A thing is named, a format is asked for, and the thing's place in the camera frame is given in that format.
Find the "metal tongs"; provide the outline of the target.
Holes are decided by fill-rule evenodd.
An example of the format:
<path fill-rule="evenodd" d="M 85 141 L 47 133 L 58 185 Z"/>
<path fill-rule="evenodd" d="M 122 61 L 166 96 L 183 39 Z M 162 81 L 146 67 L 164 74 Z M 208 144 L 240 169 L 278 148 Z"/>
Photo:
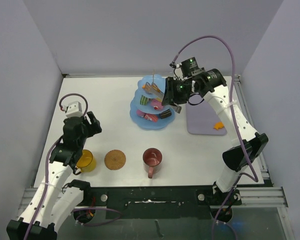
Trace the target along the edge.
<path fill-rule="evenodd" d="M 154 83 L 150 84 L 149 82 L 146 82 L 143 86 L 143 89 L 148 94 L 153 94 L 156 96 L 156 99 L 161 102 L 164 98 L 164 93 L 158 88 L 158 86 Z"/>

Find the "chocolate layered cake slice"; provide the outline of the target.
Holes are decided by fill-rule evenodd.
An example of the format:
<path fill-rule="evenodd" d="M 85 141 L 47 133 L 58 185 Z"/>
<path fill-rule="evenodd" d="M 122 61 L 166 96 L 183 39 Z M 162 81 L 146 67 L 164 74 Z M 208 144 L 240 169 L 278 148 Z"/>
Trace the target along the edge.
<path fill-rule="evenodd" d="M 163 112 L 161 112 L 161 113 L 159 114 L 159 118 L 160 118 L 160 119 L 166 119 L 166 118 L 170 117 L 171 115 L 172 115 L 171 110 L 170 110 L 170 109 L 167 109 L 167 110 L 165 110 L 165 111 L 163 111 Z"/>

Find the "pink strawberry cake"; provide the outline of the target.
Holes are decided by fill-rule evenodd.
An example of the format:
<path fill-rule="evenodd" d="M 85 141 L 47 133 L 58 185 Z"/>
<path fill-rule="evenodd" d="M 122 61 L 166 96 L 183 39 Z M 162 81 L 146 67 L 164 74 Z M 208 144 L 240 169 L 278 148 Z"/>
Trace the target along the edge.
<path fill-rule="evenodd" d="M 162 106 L 162 103 L 155 98 L 151 100 L 150 105 L 156 111 L 161 111 L 164 108 L 164 106 Z"/>

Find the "orange cookie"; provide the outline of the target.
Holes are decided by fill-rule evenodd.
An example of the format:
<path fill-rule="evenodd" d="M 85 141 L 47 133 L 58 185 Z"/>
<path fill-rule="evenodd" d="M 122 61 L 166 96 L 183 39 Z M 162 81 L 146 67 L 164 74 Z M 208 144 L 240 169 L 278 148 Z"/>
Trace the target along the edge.
<path fill-rule="evenodd" d="M 161 90 L 158 88 L 158 86 L 155 83 L 149 84 L 148 82 L 142 86 L 142 88 L 147 93 L 153 93 L 154 91 L 160 93 Z"/>
<path fill-rule="evenodd" d="M 224 129 L 225 126 L 224 126 L 224 124 L 223 124 L 221 121 L 219 121 L 219 122 L 217 122 L 217 123 L 214 124 L 213 128 L 214 128 L 215 130 L 219 131 L 219 130 L 221 130 L 221 129 Z"/>

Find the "green striped macaron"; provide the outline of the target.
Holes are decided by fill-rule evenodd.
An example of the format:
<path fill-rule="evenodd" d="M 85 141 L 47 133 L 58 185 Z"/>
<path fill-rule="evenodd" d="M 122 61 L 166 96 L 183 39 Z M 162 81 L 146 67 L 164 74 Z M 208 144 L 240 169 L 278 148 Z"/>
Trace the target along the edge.
<path fill-rule="evenodd" d="M 142 105 L 142 106 L 146 106 L 149 102 L 149 99 L 145 96 L 141 96 L 140 97 L 140 100 L 139 100 L 139 104 Z"/>

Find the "yellow enamel mug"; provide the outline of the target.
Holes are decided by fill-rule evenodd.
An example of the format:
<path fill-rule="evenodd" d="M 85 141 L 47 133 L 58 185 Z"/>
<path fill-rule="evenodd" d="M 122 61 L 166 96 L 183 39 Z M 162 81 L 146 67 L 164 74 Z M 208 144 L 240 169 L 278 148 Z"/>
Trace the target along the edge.
<path fill-rule="evenodd" d="M 89 173 L 92 172 L 97 165 L 97 161 L 93 155 L 93 153 L 87 149 L 84 149 L 82 151 L 82 156 L 76 163 L 76 167 L 82 172 L 82 173 Z"/>

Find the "red pink macaron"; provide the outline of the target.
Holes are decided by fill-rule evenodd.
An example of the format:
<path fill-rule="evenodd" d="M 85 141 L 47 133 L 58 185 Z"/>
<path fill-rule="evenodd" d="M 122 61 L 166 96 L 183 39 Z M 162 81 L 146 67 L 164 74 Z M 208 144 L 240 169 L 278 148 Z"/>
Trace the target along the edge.
<path fill-rule="evenodd" d="M 156 123 L 159 119 L 156 114 L 149 114 L 149 113 L 146 113 L 143 118 L 154 123 Z"/>

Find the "woven rattan coaster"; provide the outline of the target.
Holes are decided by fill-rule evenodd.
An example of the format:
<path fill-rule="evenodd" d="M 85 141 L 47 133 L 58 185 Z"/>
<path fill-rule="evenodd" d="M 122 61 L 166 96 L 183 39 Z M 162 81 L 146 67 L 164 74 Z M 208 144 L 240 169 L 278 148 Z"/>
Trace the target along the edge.
<path fill-rule="evenodd" d="M 119 170 L 126 164 L 126 155 L 121 150 L 111 150 L 105 155 L 104 164 L 109 170 Z"/>

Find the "pink patterned mug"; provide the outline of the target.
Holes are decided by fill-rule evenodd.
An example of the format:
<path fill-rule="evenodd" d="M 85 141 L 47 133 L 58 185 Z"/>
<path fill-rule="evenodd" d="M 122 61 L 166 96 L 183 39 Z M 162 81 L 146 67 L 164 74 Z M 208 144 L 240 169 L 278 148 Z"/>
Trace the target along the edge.
<path fill-rule="evenodd" d="M 157 148 L 148 148 L 142 155 L 143 167 L 147 173 L 147 177 L 152 179 L 162 167 L 162 153 Z"/>

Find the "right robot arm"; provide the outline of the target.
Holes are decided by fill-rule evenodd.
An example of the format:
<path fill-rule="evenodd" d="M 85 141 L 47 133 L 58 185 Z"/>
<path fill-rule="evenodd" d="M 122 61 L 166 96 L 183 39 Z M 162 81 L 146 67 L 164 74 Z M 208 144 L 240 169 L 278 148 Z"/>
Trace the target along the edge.
<path fill-rule="evenodd" d="M 181 105 L 198 94 L 215 111 L 230 138 L 232 147 L 222 154 L 225 166 L 215 182 L 217 189 L 212 192 L 213 200 L 223 205 L 231 198 L 230 190 L 239 176 L 265 148 L 268 136 L 258 133 L 246 119 L 219 70 L 198 67 L 194 57 L 181 63 L 173 62 L 171 67 L 180 73 L 165 79 L 162 104 L 180 112 Z"/>

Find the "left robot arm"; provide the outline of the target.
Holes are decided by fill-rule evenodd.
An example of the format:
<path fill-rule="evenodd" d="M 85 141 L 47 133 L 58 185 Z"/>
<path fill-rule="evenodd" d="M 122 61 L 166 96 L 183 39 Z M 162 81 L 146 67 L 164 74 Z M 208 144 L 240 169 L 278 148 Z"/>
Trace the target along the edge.
<path fill-rule="evenodd" d="M 11 240 L 55 240 L 59 227 L 78 204 L 90 203 L 91 185 L 74 181 L 74 193 L 66 194 L 65 203 L 57 203 L 62 187 L 83 155 L 88 138 L 102 132 L 92 111 L 63 121 L 63 134 L 50 147 L 45 159 L 45 174 L 32 200 L 18 217 L 10 220 L 6 232 Z"/>

